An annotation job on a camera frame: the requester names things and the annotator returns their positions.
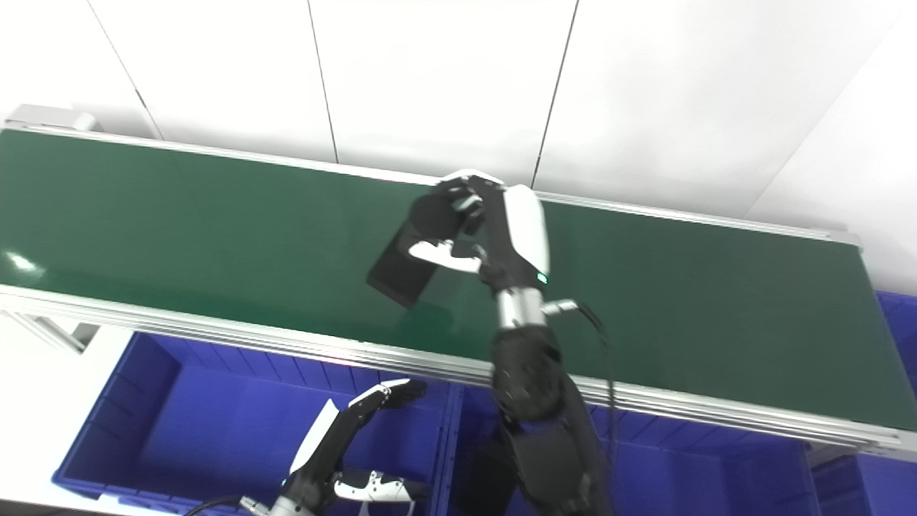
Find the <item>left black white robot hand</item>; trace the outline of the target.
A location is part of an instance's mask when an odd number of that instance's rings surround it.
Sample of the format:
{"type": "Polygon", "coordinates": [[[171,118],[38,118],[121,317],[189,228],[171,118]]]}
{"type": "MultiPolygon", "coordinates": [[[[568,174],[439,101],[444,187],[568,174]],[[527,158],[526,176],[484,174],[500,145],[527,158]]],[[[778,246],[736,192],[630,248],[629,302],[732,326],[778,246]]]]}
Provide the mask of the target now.
{"type": "Polygon", "coordinates": [[[426,389],[422,380],[385,380],[356,396],[346,408],[338,408],[334,401],[325,403],[269,514],[321,515],[338,499],[361,502],[363,515],[369,512],[370,503],[408,503],[413,512],[417,502],[428,499],[429,484],[378,470],[347,469],[342,459],[357,432],[378,411],[403,408],[423,398],[426,389]]]}

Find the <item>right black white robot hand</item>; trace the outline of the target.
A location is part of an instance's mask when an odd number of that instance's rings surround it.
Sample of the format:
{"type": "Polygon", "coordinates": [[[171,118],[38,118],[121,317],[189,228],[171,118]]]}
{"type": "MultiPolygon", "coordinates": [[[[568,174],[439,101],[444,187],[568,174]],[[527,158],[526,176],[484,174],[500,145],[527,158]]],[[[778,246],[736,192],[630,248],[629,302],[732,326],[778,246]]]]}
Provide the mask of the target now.
{"type": "Polygon", "coordinates": [[[534,190],[475,169],[442,177],[416,199],[396,248],[436,267],[477,274],[494,293],[543,291],[550,274],[546,219],[534,190]]]}

